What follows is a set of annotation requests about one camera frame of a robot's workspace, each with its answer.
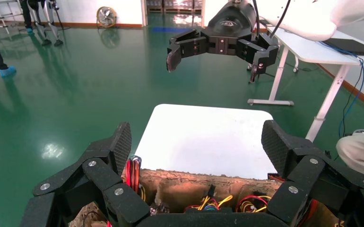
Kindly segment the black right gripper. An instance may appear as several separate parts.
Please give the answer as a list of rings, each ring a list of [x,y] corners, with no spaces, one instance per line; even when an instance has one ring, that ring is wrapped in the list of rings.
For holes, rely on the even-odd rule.
[[[203,54],[236,55],[251,64],[249,83],[276,62],[278,40],[262,33],[252,41],[258,11],[247,0],[227,2],[200,33],[190,29],[169,39],[166,69],[176,70],[183,58]]]

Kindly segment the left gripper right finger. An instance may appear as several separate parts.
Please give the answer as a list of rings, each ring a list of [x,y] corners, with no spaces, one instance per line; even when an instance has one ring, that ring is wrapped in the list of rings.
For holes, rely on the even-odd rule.
[[[311,141],[289,135],[274,120],[264,122],[261,143],[284,179],[268,214],[295,227],[306,203],[316,200],[347,227],[364,227],[364,174],[333,161]]]

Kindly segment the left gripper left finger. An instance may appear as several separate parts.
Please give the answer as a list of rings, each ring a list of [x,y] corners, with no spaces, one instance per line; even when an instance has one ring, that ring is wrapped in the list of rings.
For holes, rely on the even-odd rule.
[[[131,142],[128,122],[92,142],[74,164],[34,187],[20,225],[65,227],[94,202],[112,226],[136,227],[149,216],[149,206],[121,178]]]

